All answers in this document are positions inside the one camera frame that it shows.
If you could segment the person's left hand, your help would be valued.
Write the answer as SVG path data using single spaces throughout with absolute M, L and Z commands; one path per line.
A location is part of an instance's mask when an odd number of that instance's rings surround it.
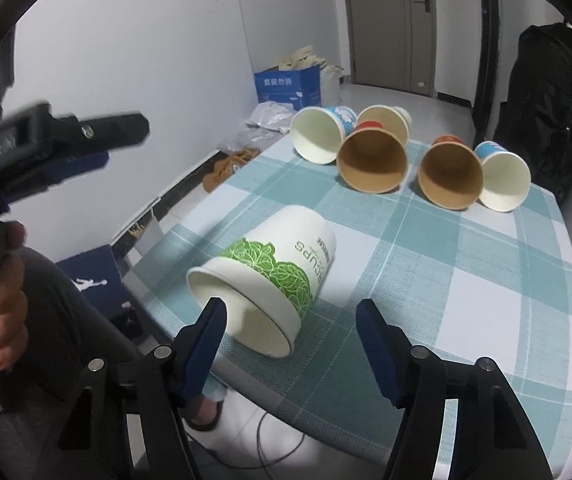
M 28 346 L 28 301 L 24 286 L 24 262 L 14 250 L 24 246 L 26 230 L 19 222 L 7 222 L 7 248 L 0 270 L 0 372 L 10 370 Z

